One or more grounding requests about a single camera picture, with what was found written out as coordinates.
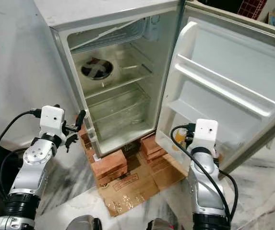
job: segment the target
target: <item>refrigerator door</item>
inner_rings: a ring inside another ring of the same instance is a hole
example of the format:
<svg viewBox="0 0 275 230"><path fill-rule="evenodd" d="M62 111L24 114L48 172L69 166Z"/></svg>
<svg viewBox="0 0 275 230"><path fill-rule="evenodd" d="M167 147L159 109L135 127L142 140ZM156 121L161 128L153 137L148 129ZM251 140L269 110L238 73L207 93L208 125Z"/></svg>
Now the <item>refrigerator door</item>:
<svg viewBox="0 0 275 230"><path fill-rule="evenodd" d="M216 120L220 166L230 172L275 136L275 29L221 15L186 6L155 140L188 168L171 129Z"/></svg>

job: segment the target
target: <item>white marble floor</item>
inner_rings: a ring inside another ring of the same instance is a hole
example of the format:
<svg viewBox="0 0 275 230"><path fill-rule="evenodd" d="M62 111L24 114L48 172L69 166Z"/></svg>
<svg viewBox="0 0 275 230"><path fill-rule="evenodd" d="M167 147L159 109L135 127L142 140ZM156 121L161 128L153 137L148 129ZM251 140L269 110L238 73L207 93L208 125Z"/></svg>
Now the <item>white marble floor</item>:
<svg viewBox="0 0 275 230"><path fill-rule="evenodd" d="M40 204L36 229L65 229L74 217L86 214L100 217L104 230L145 229L147 222L155 217L169 220L175 229L181 225L191 229L190 196L185 180L129 212L111 218L94 187L92 172L81 155L83 150L78 146L72 150L74 153L61 154L56 159L60 167L49 179L52 182ZM271 149L263 147L231 175L239 186L239 204L232 229L275 230L275 140ZM224 181L223 186L227 202L232 206L232 185Z"/></svg>

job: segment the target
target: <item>black joint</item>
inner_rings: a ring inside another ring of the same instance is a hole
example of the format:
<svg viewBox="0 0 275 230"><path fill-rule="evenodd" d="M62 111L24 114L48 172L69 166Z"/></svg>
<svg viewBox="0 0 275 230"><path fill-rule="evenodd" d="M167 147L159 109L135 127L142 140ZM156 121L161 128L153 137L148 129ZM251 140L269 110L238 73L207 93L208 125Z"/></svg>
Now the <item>black joint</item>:
<svg viewBox="0 0 275 230"><path fill-rule="evenodd" d="M75 126L77 127L77 131L80 131L82 128L82 124L83 124L83 119L86 115L86 111L85 110L81 110L78 117L75 120Z"/></svg>
<svg viewBox="0 0 275 230"><path fill-rule="evenodd" d="M33 115L37 118L41 118L41 109L35 109Z"/></svg>
<svg viewBox="0 0 275 230"><path fill-rule="evenodd" d="M99 218L94 218L94 230L102 230L102 224Z"/></svg>
<svg viewBox="0 0 275 230"><path fill-rule="evenodd" d="M32 140L31 146L34 145L35 142L38 141L39 139L40 139L40 138L34 138L34 139Z"/></svg>
<svg viewBox="0 0 275 230"><path fill-rule="evenodd" d="M57 148L61 144L61 139L56 135L50 136L50 135L44 133L40 139L52 141L56 145Z"/></svg>
<svg viewBox="0 0 275 230"><path fill-rule="evenodd" d="M223 216L193 214L193 230L230 230L228 219Z"/></svg>
<svg viewBox="0 0 275 230"><path fill-rule="evenodd" d="M187 131L188 132L195 132L196 124L195 123L189 123L187 125Z"/></svg>
<svg viewBox="0 0 275 230"><path fill-rule="evenodd" d="M27 193L11 194L4 209L4 216L24 217L34 220L40 198Z"/></svg>
<svg viewBox="0 0 275 230"><path fill-rule="evenodd" d="M213 162L219 168L219 159L218 158L213 158Z"/></svg>
<svg viewBox="0 0 275 230"><path fill-rule="evenodd" d="M211 152L210 150L208 150L207 148L205 147L195 147L191 150L191 155L194 155L195 153L197 152L204 152L204 153L207 153L207 154L210 154L211 155Z"/></svg>

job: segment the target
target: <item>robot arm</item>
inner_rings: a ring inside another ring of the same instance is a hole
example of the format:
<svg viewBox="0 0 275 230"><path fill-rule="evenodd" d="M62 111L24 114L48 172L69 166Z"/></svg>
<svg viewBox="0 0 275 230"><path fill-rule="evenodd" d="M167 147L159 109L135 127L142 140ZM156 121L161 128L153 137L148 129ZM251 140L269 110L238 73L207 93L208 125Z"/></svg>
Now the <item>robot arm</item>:
<svg viewBox="0 0 275 230"><path fill-rule="evenodd" d="M198 119L189 150L223 193L218 179L219 168L214 163L214 158L218 157L214 149L217 127L218 123L214 120ZM230 224L220 195L194 161L191 161L188 180L191 185L194 229L229 230Z"/></svg>
<svg viewBox="0 0 275 230"><path fill-rule="evenodd" d="M214 120L198 119L196 124L173 128L170 135L173 142L192 159L188 181L191 186L194 230L230 230L229 209L226 200L223 201L225 198L223 198L223 187L218 179L219 168L214 162L214 159L218 158L214 148L217 127L218 123ZM184 128L187 131L190 153L173 138L173 132L177 128ZM171 230L173 228L168 222L157 218L148 224L147 230L154 229Z"/></svg>
<svg viewBox="0 0 275 230"><path fill-rule="evenodd" d="M74 126L67 126L64 110L55 106L44 106L40 116L40 138L24 152L23 165L9 191L0 230L33 230L36 209L47 184L51 159L59 146L68 148L75 138L66 136L69 131L81 129L85 111L82 110Z"/></svg>

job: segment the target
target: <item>white refrigerator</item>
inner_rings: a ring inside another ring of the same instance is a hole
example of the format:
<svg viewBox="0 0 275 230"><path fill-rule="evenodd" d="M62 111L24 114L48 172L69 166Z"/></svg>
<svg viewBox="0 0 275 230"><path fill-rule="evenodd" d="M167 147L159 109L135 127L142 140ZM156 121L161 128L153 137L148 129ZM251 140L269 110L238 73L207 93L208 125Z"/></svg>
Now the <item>white refrigerator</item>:
<svg viewBox="0 0 275 230"><path fill-rule="evenodd" d="M275 27L197 1L35 3L98 157L156 130L188 167L171 129L214 119L230 172L275 136ZM109 63L97 79L83 71L94 59Z"/></svg>

